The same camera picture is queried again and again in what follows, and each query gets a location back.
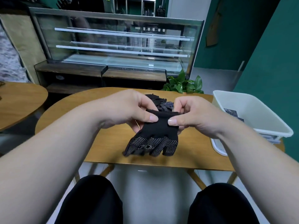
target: person's left arm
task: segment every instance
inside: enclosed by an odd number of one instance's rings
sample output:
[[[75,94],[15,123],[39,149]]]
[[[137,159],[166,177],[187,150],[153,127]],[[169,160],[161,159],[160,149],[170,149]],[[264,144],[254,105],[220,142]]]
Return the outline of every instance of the person's left arm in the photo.
[[[1,223],[45,223],[86,157],[101,128],[158,117],[145,95],[125,90],[71,110],[0,158]]]

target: person's left hand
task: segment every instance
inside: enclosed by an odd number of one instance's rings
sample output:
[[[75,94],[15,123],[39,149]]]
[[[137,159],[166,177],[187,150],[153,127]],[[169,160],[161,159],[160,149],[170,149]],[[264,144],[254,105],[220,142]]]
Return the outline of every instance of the person's left hand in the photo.
[[[158,110],[155,104],[136,90],[123,90],[88,103],[100,111],[100,127],[104,129],[127,123],[137,133],[144,122],[158,121],[156,115],[145,111]]]

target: wooden table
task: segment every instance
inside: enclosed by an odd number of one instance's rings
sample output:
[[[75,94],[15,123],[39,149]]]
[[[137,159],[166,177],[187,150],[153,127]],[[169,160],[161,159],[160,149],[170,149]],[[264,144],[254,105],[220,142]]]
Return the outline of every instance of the wooden table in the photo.
[[[106,97],[126,88],[104,87],[82,91],[55,103],[39,119],[35,133],[38,133],[56,119],[70,111],[71,109],[85,102]],[[167,101],[174,101],[179,96],[201,96],[212,102],[213,96],[206,94],[179,94],[177,92],[159,90],[140,90],[143,94],[155,94]],[[137,164],[150,166],[167,166],[188,169],[190,176],[196,181],[200,188],[204,188],[196,178],[194,169],[204,170],[227,170],[234,171],[228,157],[218,154],[212,147],[211,140],[207,136],[199,133],[195,128],[187,128],[178,136],[178,146],[173,156],[158,157],[134,156],[124,157],[122,152],[125,150],[129,140],[135,135],[127,124],[116,125],[109,129],[101,129],[85,158],[85,162],[109,163],[109,164]]]
[[[0,86],[0,131],[24,120],[39,109],[48,97],[47,90],[33,83],[5,82]]]

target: white wall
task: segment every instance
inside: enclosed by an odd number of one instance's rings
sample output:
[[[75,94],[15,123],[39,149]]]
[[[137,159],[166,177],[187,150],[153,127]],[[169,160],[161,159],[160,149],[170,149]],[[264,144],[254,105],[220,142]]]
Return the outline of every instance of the white wall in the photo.
[[[211,0],[169,0],[167,17],[206,20]]]

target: black pants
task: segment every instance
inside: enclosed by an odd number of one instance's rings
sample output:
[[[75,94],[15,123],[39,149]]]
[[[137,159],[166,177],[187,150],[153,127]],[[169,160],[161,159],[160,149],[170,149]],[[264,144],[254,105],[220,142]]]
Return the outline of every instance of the black pants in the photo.
[[[122,222],[123,203],[111,182],[99,175],[89,175],[66,196],[55,224]],[[188,216],[188,224],[194,223],[256,224],[259,221],[239,189],[230,184],[216,183],[196,195]]]

